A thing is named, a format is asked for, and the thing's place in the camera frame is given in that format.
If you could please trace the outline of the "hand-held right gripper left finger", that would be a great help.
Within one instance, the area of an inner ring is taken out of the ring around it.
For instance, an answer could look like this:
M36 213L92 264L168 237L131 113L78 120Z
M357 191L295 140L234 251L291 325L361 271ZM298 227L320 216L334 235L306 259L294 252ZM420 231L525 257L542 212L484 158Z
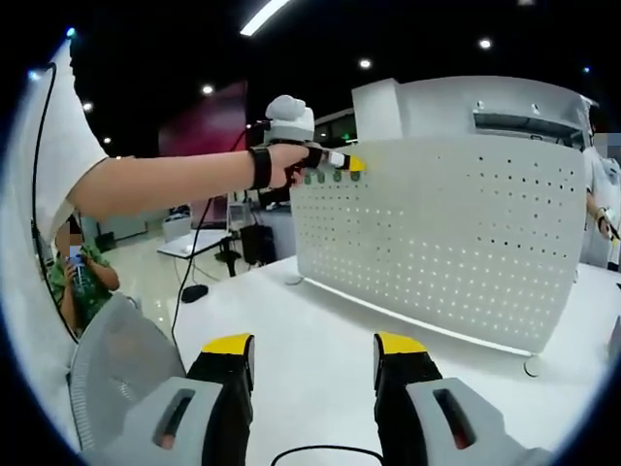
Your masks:
M106 465L244 465L254 387L254 336L204 345L184 378L172 377L127 414L104 450Z

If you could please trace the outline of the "person's left hand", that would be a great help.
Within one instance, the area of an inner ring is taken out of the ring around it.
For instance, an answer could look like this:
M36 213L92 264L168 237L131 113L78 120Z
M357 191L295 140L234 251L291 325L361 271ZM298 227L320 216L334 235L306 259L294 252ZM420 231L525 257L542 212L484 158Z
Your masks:
M298 185L303 180L303 169L298 165L309 156L304 146L276 144L268 147L272 161L270 188Z

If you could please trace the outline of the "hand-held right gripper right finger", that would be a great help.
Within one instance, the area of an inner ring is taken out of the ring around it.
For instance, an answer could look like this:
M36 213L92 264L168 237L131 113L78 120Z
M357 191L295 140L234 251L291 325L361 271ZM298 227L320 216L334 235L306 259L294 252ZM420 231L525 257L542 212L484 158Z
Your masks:
M547 465L552 454L527 449L504 417L462 381L445 378L411 337L374 335L375 421L384 465Z

